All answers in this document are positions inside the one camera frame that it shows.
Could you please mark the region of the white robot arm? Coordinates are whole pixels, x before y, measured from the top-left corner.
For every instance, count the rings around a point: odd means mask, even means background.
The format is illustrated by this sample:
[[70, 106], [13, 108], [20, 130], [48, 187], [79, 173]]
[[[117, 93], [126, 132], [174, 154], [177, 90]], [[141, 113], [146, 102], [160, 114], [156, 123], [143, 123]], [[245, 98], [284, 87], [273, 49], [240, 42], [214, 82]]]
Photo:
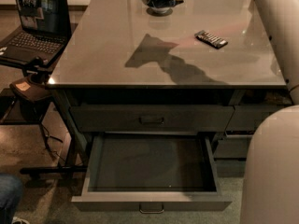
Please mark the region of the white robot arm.
[[264, 116], [246, 158], [240, 224], [299, 224], [299, 0], [253, 0], [293, 104]]

